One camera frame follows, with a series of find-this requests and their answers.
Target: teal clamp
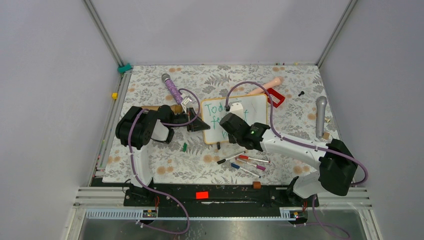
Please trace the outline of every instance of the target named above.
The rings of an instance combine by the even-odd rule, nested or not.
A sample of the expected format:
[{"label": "teal clamp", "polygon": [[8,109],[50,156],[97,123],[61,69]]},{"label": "teal clamp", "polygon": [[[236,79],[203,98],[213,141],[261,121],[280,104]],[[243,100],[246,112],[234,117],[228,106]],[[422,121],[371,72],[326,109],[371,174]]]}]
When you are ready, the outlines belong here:
[{"label": "teal clamp", "polygon": [[120,74],[123,74],[130,69],[133,69],[133,67],[129,63],[127,63],[125,66],[118,67],[118,72]]}]

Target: floral tablecloth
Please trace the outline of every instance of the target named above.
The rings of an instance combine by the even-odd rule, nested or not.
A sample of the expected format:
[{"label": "floral tablecloth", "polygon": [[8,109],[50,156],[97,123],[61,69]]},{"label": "floral tablecloth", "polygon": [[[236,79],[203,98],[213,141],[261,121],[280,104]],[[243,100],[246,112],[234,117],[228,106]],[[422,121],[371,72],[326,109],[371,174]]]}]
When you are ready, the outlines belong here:
[{"label": "floral tablecloth", "polygon": [[[202,101],[225,97],[231,87],[242,81],[267,83],[274,77],[282,76],[283,83],[274,89],[286,97],[278,108],[274,109],[273,122],[278,131],[307,140],[326,141],[315,137],[316,105],[319,96],[326,96],[320,72],[316,66],[281,65],[150,65],[134,66],[126,91],[120,117],[131,106],[160,106],[176,104],[171,93],[161,80],[168,73],[177,88],[193,91]],[[245,95],[255,89],[254,85],[241,85],[232,96]],[[192,103],[197,111],[197,103]],[[330,106],[325,110],[330,120],[324,124],[324,130],[332,137],[338,133]],[[251,184],[258,181],[249,173],[230,166],[230,161],[218,165],[222,158],[234,155],[244,149],[237,144],[221,143],[207,145],[202,132],[187,132],[185,127],[174,128],[175,135],[170,144],[153,141],[152,155],[149,160],[155,183],[178,184]],[[183,152],[184,143],[187,151]],[[131,170],[128,148],[121,145],[119,139],[113,139],[108,162],[103,175],[105,183],[122,183],[130,178]],[[295,176],[306,175],[314,168],[298,160],[275,153],[263,153],[249,150],[250,157],[271,160],[263,164],[265,171],[250,165],[237,163],[261,176],[262,184],[288,184]]]}]

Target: gray wall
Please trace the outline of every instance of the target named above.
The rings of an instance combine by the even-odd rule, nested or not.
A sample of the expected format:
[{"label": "gray wall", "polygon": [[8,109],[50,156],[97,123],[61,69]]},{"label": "gray wall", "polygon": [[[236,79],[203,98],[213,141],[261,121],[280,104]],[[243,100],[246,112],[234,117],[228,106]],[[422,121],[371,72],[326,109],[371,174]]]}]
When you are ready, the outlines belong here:
[{"label": "gray wall", "polygon": [[384,239],[422,238],[424,2],[360,0],[321,73]]},{"label": "gray wall", "polygon": [[93,2],[132,64],[314,64],[349,0]]},{"label": "gray wall", "polygon": [[0,1],[0,239],[57,240],[117,66],[82,1]]}]

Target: glittery purple handle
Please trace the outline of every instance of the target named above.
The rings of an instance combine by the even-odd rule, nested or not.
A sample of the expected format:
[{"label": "glittery purple handle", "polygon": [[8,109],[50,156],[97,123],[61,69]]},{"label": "glittery purple handle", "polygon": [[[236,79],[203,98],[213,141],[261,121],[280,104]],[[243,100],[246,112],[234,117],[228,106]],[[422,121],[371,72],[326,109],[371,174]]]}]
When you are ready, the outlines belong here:
[{"label": "glittery purple handle", "polygon": [[176,103],[181,104],[183,102],[183,98],[181,97],[181,94],[178,92],[178,89],[175,86],[174,82],[171,79],[167,79],[165,81],[165,85],[168,88],[168,90],[171,92]]}]

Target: gray microphone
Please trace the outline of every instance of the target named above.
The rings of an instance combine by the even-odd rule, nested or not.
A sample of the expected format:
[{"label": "gray microphone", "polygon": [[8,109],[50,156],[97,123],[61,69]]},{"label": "gray microphone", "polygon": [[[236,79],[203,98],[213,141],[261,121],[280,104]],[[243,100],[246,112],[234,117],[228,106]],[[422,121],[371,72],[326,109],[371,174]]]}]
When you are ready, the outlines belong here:
[{"label": "gray microphone", "polygon": [[326,117],[327,98],[320,96],[316,99],[316,137],[322,138],[324,135],[324,120]]}]

